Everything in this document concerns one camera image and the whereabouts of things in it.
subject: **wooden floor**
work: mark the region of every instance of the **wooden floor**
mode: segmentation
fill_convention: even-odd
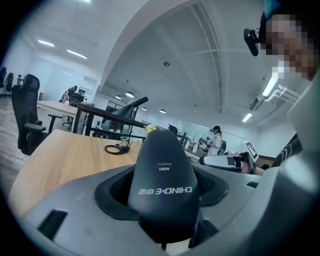
[[[38,119],[46,127],[48,132],[51,118],[48,116],[51,111],[38,108]],[[59,129],[68,131],[66,118],[57,118],[54,122],[53,130]],[[7,199],[10,189],[21,168],[28,160],[28,156],[18,149],[18,126],[10,97],[0,98],[0,189]]]

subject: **chair armrest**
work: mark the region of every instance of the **chair armrest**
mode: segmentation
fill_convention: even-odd
[[[52,117],[52,118],[63,118],[64,116],[63,115],[59,115],[59,114],[48,114],[49,117]]]
[[[37,125],[34,123],[30,123],[30,122],[25,123],[24,127],[27,128],[31,132],[39,132],[39,133],[43,132],[46,129],[46,127],[44,127],[44,126]]]

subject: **fluorescent light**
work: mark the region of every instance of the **fluorescent light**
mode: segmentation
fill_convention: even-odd
[[[262,95],[268,96],[271,92],[272,88],[275,86],[276,82],[278,81],[278,73],[273,72],[272,76],[270,78],[270,81],[268,82],[266,88],[264,89]]]
[[[248,121],[248,120],[249,120],[249,118],[250,118],[250,117],[252,117],[252,114],[250,114],[250,113],[249,113],[249,114],[247,114],[247,115],[246,115],[246,117],[242,120],[242,122],[244,122],[244,123],[245,123],[246,121]]]
[[[134,96],[134,93],[133,93],[132,91],[126,92],[125,95],[127,95],[127,96],[130,97],[130,98],[134,98],[134,97],[135,97],[135,96]]]
[[[47,45],[47,46],[55,47],[55,45],[53,43],[50,43],[50,42],[45,42],[45,41],[41,41],[41,40],[38,40],[38,42],[41,43],[41,44]]]
[[[79,56],[79,57],[81,57],[81,58],[84,58],[84,59],[87,59],[87,57],[86,56],[83,56],[83,55],[81,55],[81,54],[79,54],[79,53],[77,53],[77,52],[74,52],[74,51],[72,51],[72,50],[66,50],[68,53],[70,53],[70,54],[74,54],[74,55],[77,55],[77,56]]]

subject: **recessed ceiling light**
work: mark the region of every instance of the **recessed ceiling light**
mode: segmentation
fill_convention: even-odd
[[[275,86],[276,82],[278,81],[278,73],[273,72],[272,76],[270,78],[270,81],[268,82],[268,84],[266,85],[262,95],[263,96],[268,96],[269,93],[271,92],[272,88]]]
[[[127,95],[130,98],[134,98],[135,97],[135,95],[134,95],[134,93],[132,91],[126,92],[125,95]]]
[[[50,43],[50,42],[41,41],[41,40],[38,40],[38,42],[39,42],[40,44],[44,44],[44,45],[47,45],[47,46],[55,47],[55,45],[54,45],[53,43]]]
[[[81,57],[81,58],[84,58],[84,59],[87,59],[87,57],[86,56],[83,56],[83,55],[81,55],[81,54],[79,54],[79,53],[77,53],[77,52],[74,52],[74,51],[72,51],[72,50],[66,50],[68,53],[70,53],[70,54],[74,54],[74,55],[77,55],[77,56],[79,56],[79,57]]]
[[[247,114],[246,117],[242,120],[242,122],[245,123],[246,121],[248,121],[250,119],[250,117],[252,117],[252,114],[251,113]]]

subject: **black slot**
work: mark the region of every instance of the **black slot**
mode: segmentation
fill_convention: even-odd
[[[65,211],[52,210],[42,222],[38,230],[48,239],[53,240],[67,214],[68,213]]]
[[[250,182],[247,184],[247,186],[252,187],[252,188],[255,189],[255,188],[258,186],[258,183],[253,182],[253,181],[250,181]]]

